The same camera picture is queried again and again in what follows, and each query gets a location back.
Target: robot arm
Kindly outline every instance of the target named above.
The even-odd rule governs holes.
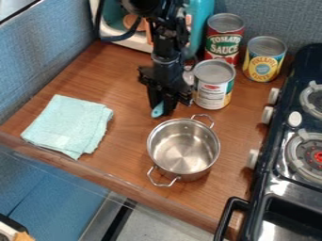
[[[153,37],[153,67],[139,67],[138,70],[139,81],[147,86],[151,108],[162,107],[160,113],[153,116],[170,114],[178,102],[190,105],[191,87],[183,78],[185,46],[189,37],[185,25],[184,0],[120,0],[120,2],[128,12],[136,14],[138,18],[146,18],[150,25]],[[103,40],[113,41],[113,38],[124,40],[120,37],[107,37]]]

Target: cable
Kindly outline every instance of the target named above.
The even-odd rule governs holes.
[[[97,7],[96,17],[95,17],[95,26],[94,31],[96,36],[98,36],[102,41],[121,41],[131,38],[137,31],[138,25],[141,23],[141,17],[137,16],[136,21],[130,27],[130,29],[119,36],[110,36],[110,37],[102,37],[100,34],[101,28],[101,20],[102,20],[102,12],[104,9],[105,0],[101,0],[99,6]]]

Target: black stovetop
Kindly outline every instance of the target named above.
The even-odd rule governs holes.
[[[239,240],[322,240],[322,44],[296,55],[274,106],[251,194],[250,202],[229,199],[214,240],[222,240],[238,209],[246,212]]]

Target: stove burner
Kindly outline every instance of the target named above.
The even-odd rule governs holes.
[[[300,93],[299,101],[306,112],[322,120],[322,85],[311,81]]]
[[[322,134],[298,130],[286,144],[285,157],[293,171],[322,184]]]

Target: can label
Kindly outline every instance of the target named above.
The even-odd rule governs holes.
[[[253,81],[271,81],[280,73],[284,57],[285,54],[278,56],[258,56],[247,50],[243,72],[247,78]]]
[[[195,103],[205,109],[221,109],[232,99],[233,80],[222,84],[208,84],[196,78]]]
[[[239,43],[241,34],[216,33],[207,37],[205,46],[205,59],[224,58],[234,66],[238,62]]]

